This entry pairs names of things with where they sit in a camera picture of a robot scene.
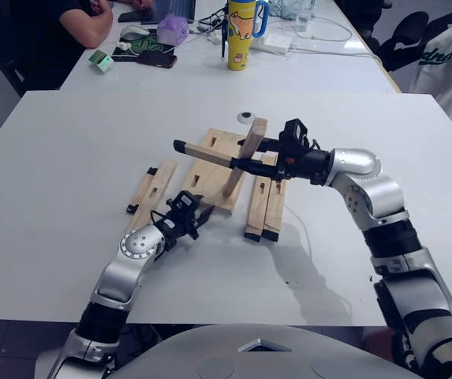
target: blue cup handle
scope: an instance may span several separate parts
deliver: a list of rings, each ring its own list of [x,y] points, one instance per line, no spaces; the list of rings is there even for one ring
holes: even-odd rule
[[[269,14],[270,14],[270,5],[267,2],[261,0],[256,3],[256,13],[254,14],[254,17],[257,17],[257,14],[258,14],[257,10],[259,9],[260,6],[263,7],[263,16],[261,17],[263,22],[260,25],[260,30],[257,33],[254,32],[252,34],[255,38],[262,37],[262,35],[266,31],[267,18],[269,17]]]

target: wooden block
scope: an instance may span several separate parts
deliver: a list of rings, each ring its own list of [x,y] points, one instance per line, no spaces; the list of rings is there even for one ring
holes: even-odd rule
[[[263,163],[271,166],[275,165],[275,156],[264,155]],[[264,176],[256,176],[244,234],[246,238],[256,242],[260,241],[260,236],[263,233],[270,187],[271,179],[265,178]]]
[[[193,156],[194,158],[202,159],[206,162],[213,164],[218,164],[219,166],[228,167],[231,165],[232,156],[227,156],[221,152],[216,152],[210,148],[205,148],[203,146],[196,146],[195,144],[190,144],[184,141],[175,141],[173,143],[175,150],[181,152],[188,156]]]
[[[223,130],[209,129],[205,135],[202,147],[221,153],[225,156],[237,156],[240,152],[238,141],[245,136],[228,133]],[[244,175],[241,176],[236,188],[230,196],[222,194],[222,188],[230,175],[231,169],[217,164],[196,159],[182,185],[183,190],[188,190],[195,195],[203,195],[202,203],[214,205],[216,208],[231,213],[236,205],[240,193]]]
[[[150,211],[157,208],[176,168],[175,160],[163,160],[129,223],[129,230],[144,227],[150,222]]]
[[[136,210],[138,209],[138,205],[141,200],[144,198],[145,193],[148,191],[148,187],[152,183],[152,179],[154,178],[155,173],[157,172],[157,168],[150,167],[147,173],[144,175],[144,178],[141,179],[141,183],[136,189],[136,192],[133,195],[133,198],[129,202],[128,208],[125,210],[127,213],[131,213],[134,215]]]
[[[260,142],[263,140],[264,134],[266,134],[266,129],[267,120],[264,118],[254,118],[252,126],[250,127],[247,137],[245,138],[245,142],[241,146],[238,158],[252,158],[254,153],[257,151]],[[237,167],[231,171],[222,192],[224,196],[228,197],[233,193],[236,185],[241,179],[242,174],[243,170]]]
[[[267,199],[266,218],[262,236],[270,241],[277,242],[282,228],[283,203],[286,195],[286,180],[271,181],[270,194]]]

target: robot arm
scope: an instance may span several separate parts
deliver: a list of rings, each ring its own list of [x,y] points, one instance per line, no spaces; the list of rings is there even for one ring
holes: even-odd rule
[[[310,146],[299,119],[286,123],[279,140],[265,139],[259,151],[278,152],[276,166],[232,159],[231,166],[275,180],[306,178],[336,189],[372,253],[382,279],[375,284],[387,325],[405,333],[419,372],[425,377],[452,375],[452,296],[409,221],[402,191],[366,150]]]
[[[48,379],[103,377],[118,349],[144,273],[178,238],[190,235],[197,239],[197,229],[213,211],[207,208],[195,219],[200,197],[187,191],[167,204],[171,210],[160,220],[122,237],[117,255],[99,277],[80,323],[70,332]]]

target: yellow cup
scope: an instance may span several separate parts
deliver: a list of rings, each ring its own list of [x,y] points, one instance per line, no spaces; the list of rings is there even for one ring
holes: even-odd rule
[[[230,69],[240,71],[247,65],[252,38],[261,37],[266,31],[269,5],[265,1],[229,0],[228,8],[227,65]],[[260,14],[258,12],[262,12],[262,24],[260,30],[255,32],[256,15]]]

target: tabletop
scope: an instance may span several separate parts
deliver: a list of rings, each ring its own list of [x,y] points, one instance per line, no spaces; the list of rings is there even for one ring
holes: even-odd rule
[[[367,148],[403,188],[422,243],[452,291],[452,122],[424,95],[284,92],[29,92],[0,129],[0,318],[77,321],[116,254],[125,206],[149,167],[177,159],[166,197],[209,127],[269,137],[298,117],[322,148]],[[341,197],[291,180],[279,243],[243,238],[253,177],[232,216],[215,212],[152,267],[133,323],[384,325],[370,253]]]
[[[196,0],[196,19],[209,16],[223,6],[223,0]],[[114,25],[105,43],[100,47],[113,52],[120,31],[127,25],[116,20],[119,14],[130,11],[129,5],[116,3]],[[316,16],[331,19],[351,29],[353,36],[345,42],[325,42],[301,39],[287,26],[294,21],[279,22],[272,17],[268,32],[286,33],[293,37],[294,45],[317,51],[336,53],[364,53],[367,48],[349,26],[348,21],[332,0],[319,0]],[[308,33],[321,39],[343,39],[347,32],[326,21],[313,20]],[[221,59],[221,47],[212,44],[206,37],[190,35],[175,54],[178,62],[172,69],[143,66],[135,62],[116,62],[112,70],[101,73],[88,61],[92,51],[84,52],[61,89],[96,90],[163,90],[174,88],[196,88],[223,91],[313,91],[313,92],[379,92],[393,93],[395,87],[385,71],[374,58],[345,57],[328,54],[289,53],[286,57],[251,51],[247,69],[241,72],[227,68]]]

